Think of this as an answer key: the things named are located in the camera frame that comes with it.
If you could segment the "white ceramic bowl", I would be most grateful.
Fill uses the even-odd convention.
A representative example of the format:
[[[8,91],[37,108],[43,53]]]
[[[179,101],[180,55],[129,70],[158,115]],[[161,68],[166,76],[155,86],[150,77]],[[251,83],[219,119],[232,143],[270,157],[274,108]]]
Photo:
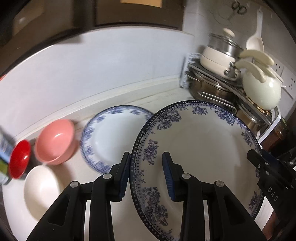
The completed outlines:
[[[30,214],[39,221],[71,180],[64,164],[39,165],[25,178],[24,199]]]

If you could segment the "large blue floral plate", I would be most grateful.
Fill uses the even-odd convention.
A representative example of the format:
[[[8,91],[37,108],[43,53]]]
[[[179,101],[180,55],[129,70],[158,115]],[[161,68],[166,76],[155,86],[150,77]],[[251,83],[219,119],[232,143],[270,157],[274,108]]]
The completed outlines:
[[[155,113],[139,132],[132,149],[130,189],[137,213],[158,240],[178,240],[181,203],[168,194],[162,154],[202,182],[223,181],[251,217],[264,199],[259,174],[247,159],[260,152],[251,130],[234,114],[215,104],[186,100]]]

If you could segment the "pink bowl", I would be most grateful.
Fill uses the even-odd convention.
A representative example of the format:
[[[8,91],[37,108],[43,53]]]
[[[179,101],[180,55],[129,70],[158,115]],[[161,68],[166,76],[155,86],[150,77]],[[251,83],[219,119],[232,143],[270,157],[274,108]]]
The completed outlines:
[[[35,142],[35,156],[41,163],[60,165],[67,161],[75,150],[75,128],[68,119],[55,120],[47,125]]]

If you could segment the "red bowl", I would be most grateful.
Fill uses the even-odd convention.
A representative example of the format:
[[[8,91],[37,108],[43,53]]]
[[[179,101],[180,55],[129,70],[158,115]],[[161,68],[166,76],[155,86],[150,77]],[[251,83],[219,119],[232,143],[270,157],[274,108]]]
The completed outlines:
[[[27,140],[20,141],[13,149],[9,163],[9,173],[13,179],[24,178],[30,171],[32,148]]]

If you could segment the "small blue floral plate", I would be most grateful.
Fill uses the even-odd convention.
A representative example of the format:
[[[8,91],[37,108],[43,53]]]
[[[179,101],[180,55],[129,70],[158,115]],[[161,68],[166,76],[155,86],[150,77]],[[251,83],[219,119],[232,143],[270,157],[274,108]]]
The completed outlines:
[[[80,151],[86,164],[98,173],[107,173],[131,152],[135,139],[154,114],[133,105],[118,105],[95,115],[84,127]]]

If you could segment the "hanging kitchen scissors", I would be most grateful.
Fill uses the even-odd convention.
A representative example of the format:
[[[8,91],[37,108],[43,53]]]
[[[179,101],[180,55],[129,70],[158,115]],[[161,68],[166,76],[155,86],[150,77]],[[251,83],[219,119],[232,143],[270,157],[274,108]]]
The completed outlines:
[[[231,20],[235,15],[245,15],[247,13],[247,7],[243,6],[239,1],[234,1],[231,4],[232,13],[227,18]]]

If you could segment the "glass jar brown sauce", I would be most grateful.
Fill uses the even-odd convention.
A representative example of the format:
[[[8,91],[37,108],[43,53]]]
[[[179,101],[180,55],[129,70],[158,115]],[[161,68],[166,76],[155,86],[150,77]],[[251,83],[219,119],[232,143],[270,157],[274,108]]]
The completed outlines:
[[[290,129],[288,127],[287,121],[281,117],[276,127],[266,138],[266,149],[271,151],[271,149],[274,148],[276,144],[278,144],[280,141],[283,141],[288,136],[289,132]]]

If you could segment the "lower stainless steel pot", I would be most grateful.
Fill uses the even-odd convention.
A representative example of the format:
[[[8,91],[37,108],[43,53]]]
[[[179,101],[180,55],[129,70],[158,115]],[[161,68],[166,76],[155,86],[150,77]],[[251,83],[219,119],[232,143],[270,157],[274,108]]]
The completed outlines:
[[[258,133],[262,134],[268,128],[266,122],[246,103],[241,100],[237,100],[236,106],[236,116],[240,118],[246,126],[248,126],[248,128],[255,136]]]

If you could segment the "stainless steel pot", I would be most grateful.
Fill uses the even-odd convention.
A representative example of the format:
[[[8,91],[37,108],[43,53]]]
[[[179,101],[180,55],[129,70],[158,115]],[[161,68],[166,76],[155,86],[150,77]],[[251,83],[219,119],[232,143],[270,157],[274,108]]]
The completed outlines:
[[[262,134],[268,128],[266,122],[246,103],[241,100],[237,100],[236,106],[236,116],[240,118],[246,126],[248,126],[248,128],[255,136],[258,133]]]
[[[202,77],[197,72],[187,71],[186,76],[189,83],[189,92],[194,99],[216,104],[236,114],[235,95],[232,92],[216,81]]]

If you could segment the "cream round ceramic pot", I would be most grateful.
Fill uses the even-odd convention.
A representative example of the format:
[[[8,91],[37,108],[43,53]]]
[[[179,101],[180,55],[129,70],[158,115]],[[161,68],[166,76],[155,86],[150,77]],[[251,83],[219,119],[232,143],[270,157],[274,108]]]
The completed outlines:
[[[246,95],[260,108],[272,110],[280,102],[283,79],[269,66],[255,60],[239,60],[238,69],[245,69],[242,85]]]

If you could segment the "upper stainless steel pot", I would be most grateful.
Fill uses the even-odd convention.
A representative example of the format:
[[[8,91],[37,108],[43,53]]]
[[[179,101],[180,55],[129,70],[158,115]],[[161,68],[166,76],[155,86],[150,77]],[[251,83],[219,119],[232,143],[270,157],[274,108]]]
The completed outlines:
[[[235,95],[232,92],[216,81],[202,77],[197,72],[187,71],[186,76],[189,83],[189,92],[194,99],[216,104],[236,114]]]

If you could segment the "green dish soap bottle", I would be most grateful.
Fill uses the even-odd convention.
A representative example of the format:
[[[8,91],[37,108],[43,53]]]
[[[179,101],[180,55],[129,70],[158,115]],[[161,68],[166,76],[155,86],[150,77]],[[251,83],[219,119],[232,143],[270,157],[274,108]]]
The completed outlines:
[[[1,185],[6,185],[11,180],[11,177],[9,175],[9,163],[14,147],[8,141],[8,138],[2,130],[0,133],[0,143]]]

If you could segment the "white plastic rice ladle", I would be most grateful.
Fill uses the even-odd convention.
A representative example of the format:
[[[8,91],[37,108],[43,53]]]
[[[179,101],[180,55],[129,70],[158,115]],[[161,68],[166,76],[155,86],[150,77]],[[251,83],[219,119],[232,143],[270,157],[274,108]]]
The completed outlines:
[[[261,9],[257,10],[257,27],[255,33],[250,36],[246,41],[247,50],[257,50],[264,52],[264,43],[262,40],[262,24],[263,24],[263,13]]]

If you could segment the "white wall socket panel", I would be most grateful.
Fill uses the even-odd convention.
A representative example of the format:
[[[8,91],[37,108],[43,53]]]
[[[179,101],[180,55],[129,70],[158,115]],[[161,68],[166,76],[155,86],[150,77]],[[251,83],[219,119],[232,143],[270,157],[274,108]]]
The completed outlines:
[[[285,91],[295,99],[295,75],[279,61],[275,61],[274,70],[283,79]]]

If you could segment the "dark wooden window frame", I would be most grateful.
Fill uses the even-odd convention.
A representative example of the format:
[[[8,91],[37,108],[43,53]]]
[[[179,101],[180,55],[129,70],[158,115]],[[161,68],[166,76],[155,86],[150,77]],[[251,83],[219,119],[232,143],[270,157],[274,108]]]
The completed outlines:
[[[108,25],[180,30],[185,5],[185,1],[1,1],[1,47],[33,21],[47,37]]]

